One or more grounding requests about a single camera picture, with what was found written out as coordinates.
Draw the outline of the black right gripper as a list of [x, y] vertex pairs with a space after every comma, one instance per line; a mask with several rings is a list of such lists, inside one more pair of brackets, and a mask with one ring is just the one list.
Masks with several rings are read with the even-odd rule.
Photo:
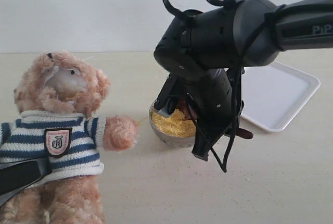
[[229, 157], [242, 104], [236, 76], [238, 52], [233, 37], [234, 10], [185, 11], [189, 23], [174, 18], [153, 55], [169, 75], [155, 101], [155, 112], [169, 118], [179, 99], [197, 114], [192, 153], [204, 161], [223, 136]]

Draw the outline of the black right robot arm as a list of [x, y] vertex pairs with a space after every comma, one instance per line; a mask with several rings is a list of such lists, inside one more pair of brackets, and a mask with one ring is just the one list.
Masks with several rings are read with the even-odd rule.
[[272, 63], [289, 49], [332, 47], [332, 0], [277, 6], [269, 0], [227, 0], [206, 13], [175, 16], [154, 51], [171, 75], [155, 108], [170, 111], [174, 85], [197, 115], [192, 153], [207, 160], [223, 135], [233, 139], [244, 108], [241, 74]]

